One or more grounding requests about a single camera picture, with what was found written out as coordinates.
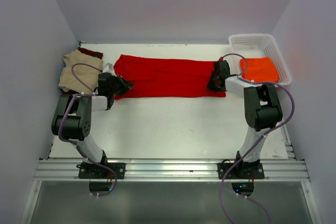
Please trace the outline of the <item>red t shirt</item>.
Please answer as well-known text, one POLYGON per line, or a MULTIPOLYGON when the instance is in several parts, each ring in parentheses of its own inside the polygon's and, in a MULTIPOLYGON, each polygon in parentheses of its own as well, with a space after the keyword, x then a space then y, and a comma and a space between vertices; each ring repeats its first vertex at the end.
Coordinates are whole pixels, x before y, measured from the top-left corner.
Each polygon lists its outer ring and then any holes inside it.
POLYGON ((114 64, 114 71, 134 86, 116 98, 224 98, 225 92, 207 88, 213 69, 212 61, 121 55, 114 64))

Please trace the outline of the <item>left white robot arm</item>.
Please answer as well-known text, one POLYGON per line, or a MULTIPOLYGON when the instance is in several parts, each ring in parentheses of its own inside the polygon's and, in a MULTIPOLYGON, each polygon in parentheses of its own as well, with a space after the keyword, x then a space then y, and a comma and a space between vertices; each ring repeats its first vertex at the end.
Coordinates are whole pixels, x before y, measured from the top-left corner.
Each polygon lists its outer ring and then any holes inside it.
POLYGON ((107 176, 109 165, 104 150, 90 133, 92 113, 111 109, 115 97, 125 95, 133 86, 120 75, 106 72, 98 75, 98 87, 93 93, 64 94, 58 99, 51 123, 52 133, 62 142, 71 144, 84 163, 92 164, 90 171, 97 178, 107 176))

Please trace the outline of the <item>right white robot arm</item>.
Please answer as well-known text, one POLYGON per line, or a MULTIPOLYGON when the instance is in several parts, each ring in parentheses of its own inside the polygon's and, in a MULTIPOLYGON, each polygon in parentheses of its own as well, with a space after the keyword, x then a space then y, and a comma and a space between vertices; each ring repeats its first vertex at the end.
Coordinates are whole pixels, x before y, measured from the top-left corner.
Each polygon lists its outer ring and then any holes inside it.
POLYGON ((234 172, 246 178, 253 171, 252 164, 260 162, 260 153, 269 131, 283 118, 275 82, 245 80, 230 73, 227 61, 214 62, 214 70, 207 88, 214 92, 230 92, 244 99, 244 115, 248 131, 244 143, 237 152, 234 172))

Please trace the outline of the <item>folded beige t shirt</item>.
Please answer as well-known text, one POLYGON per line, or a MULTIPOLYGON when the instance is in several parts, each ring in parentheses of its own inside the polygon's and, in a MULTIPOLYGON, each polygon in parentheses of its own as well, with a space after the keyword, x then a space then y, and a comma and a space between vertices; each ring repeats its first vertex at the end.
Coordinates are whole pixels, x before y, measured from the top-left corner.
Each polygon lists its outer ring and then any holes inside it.
POLYGON ((101 59, 75 50, 63 56, 63 61, 65 67, 61 72, 58 87, 64 92, 91 93, 91 90, 94 90, 98 86, 98 75, 103 67, 101 59), (76 63, 81 63, 81 65, 74 67, 74 73, 89 88, 79 82, 72 74, 71 67, 76 63))

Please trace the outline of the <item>white plastic basket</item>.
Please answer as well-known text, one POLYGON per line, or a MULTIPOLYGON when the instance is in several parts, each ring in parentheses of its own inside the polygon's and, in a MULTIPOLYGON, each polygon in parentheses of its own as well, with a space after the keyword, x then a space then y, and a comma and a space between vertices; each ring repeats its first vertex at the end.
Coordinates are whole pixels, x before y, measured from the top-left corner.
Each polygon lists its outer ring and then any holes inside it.
POLYGON ((272 60, 279 74, 279 83, 288 86, 292 82, 292 76, 282 53, 270 34, 238 34, 231 35, 228 39, 233 53, 245 58, 264 58, 272 60))

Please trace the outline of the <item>folded orange t shirt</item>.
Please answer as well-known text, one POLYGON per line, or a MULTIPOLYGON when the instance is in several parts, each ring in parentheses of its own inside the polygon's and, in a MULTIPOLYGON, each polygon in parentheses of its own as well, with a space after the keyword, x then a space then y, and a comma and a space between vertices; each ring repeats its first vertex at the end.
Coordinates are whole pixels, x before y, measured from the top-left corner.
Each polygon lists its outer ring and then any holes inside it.
POLYGON ((272 60, 268 57, 247 58, 248 68, 242 74, 246 80, 255 82, 278 82, 279 74, 272 60))

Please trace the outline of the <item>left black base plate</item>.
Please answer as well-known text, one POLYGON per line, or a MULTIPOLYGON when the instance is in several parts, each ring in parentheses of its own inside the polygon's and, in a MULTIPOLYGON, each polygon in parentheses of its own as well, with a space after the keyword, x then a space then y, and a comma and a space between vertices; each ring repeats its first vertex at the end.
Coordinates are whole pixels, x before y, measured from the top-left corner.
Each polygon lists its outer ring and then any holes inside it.
POLYGON ((78 178, 80 179, 124 179, 126 164, 125 163, 107 163, 106 167, 115 172, 113 175, 108 169, 99 167, 95 164, 82 162, 76 165, 79 169, 78 178))

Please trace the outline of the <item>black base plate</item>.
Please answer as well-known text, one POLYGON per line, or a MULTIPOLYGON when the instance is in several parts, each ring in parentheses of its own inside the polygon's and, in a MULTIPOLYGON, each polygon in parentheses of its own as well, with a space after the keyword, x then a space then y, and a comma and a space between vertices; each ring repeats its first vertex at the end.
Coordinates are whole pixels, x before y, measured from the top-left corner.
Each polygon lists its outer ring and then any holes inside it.
MULTIPOLYGON (((217 172, 219 179, 222 179, 227 170, 232 167, 234 162, 230 162, 228 159, 217 163, 217 172)), ((264 169, 260 161, 248 163, 240 162, 234 167, 227 175, 228 179, 264 179, 264 169)))
POLYGON ((76 165, 79 169, 78 178, 80 179, 124 179, 126 164, 125 163, 107 163, 106 167, 115 172, 113 175, 108 169, 99 167, 95 164, 82 162, 76 165))

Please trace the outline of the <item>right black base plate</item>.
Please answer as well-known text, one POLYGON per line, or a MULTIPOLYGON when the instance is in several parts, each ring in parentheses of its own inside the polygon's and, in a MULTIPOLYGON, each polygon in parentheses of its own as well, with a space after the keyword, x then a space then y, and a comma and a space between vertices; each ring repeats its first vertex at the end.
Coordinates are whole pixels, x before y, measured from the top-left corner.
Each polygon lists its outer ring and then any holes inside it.
MULTIPOLYGON (((217 172, 219 179, 222 179, 227 170, 232 167, 234 162, 230 162, 228 159, 217 163, 217 172)), ((248 163, 240 162, 234 167, 227 175, 228 179, 264 179, 264 169, 260 161, 248 163)))

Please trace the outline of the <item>aluminium mounting rail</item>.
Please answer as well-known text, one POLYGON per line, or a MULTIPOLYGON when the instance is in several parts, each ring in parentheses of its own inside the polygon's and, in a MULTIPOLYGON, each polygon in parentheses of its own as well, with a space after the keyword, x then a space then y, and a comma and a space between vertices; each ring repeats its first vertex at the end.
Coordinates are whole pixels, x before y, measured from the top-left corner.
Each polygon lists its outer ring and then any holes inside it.
MULTIPOLYGON (((79 181, 79 158, 50 158, 38 162, 35 181, 79 181)), ((224 169, 218 159, 110 159, 123 163, 122 182, 219 182, 224 169)), ((304 161, 263 159, 261 168, 237 177, 238 182, 308 182, 304 161)))

